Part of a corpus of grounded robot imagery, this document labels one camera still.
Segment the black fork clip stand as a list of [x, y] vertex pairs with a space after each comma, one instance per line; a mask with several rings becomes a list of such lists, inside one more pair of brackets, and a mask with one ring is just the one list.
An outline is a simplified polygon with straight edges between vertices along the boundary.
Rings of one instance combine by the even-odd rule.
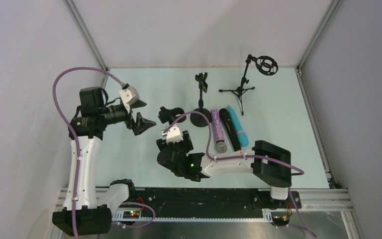
[[208, 88], [208, 84], [206, 82], [207, 76], [208, 76], [207, 72], [199, 73], [195, 75], [195, 80], [198, 82], [198, 87], [199, 87], [199, 101], [198, 101], [198, 108], [196, 108], [194, 111], [203, 114], [203, 115], [191, 114], [191, 123], [197, 127], [205, 127], [212, 122], [211, 112], [208, 109], [204, 108], [204, 101], [203, 101], [203, 93], [206, 93]]

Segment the black ring clip stand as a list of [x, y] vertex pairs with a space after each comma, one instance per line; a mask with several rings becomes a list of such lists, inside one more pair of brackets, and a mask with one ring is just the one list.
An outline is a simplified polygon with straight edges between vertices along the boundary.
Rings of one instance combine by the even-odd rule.
[[161, 123], [168, 122], [172, 124], [177, 118], [179, 118], [185, 111], [182, 108], [168, 109], [166, 107], [160, 107], [158, 118]]

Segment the purple glitter microphone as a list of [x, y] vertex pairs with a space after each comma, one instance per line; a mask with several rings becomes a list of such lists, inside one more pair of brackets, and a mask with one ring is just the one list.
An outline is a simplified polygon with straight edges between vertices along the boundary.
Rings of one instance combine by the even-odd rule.
[[213, 133], [214, 133], [215, 150], [217, 153], [225, 153], [227, 151], [227, 145], [225, 143], [223, 127], [220, 121], [219, 110], [212, 109], [210, 112], [212, 117], [211, 123], [212, 123]]

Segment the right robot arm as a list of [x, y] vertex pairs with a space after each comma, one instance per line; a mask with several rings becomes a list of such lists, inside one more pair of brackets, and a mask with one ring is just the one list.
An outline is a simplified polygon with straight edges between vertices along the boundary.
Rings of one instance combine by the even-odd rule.
[[158, 139], [158, 164], [169, 169], [177, 177], [199, 182], [227, 173], [251, 173], [270, 187], [270, 197], [286, 200], [291, 182], [291, 153], [267, 141], [258, 140], [243, 151], [215, 154], [191, 153], [192, 141], [188, 131], [179, 140]]

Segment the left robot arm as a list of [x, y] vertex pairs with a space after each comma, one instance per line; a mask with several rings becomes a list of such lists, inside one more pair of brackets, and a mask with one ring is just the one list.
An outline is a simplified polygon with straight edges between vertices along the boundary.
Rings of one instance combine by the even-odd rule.
[[80, 90], [81, 104], [69, 122], [71, 169], [67, 195], [62, 210], [54, 212], [53, 224], [71, 237], [106, 234], [117, 208], [129, 198], [131, 180], [111, 183], [99, 198], [96, 196], [96, 158], [108, 125], [124, 122], [134, 135], [156, 125], [132, 109], [146, 106], [137, 90], [126, 85], [119, 91], [120, 103], [108, 102], [107, 92], [100, 87]]

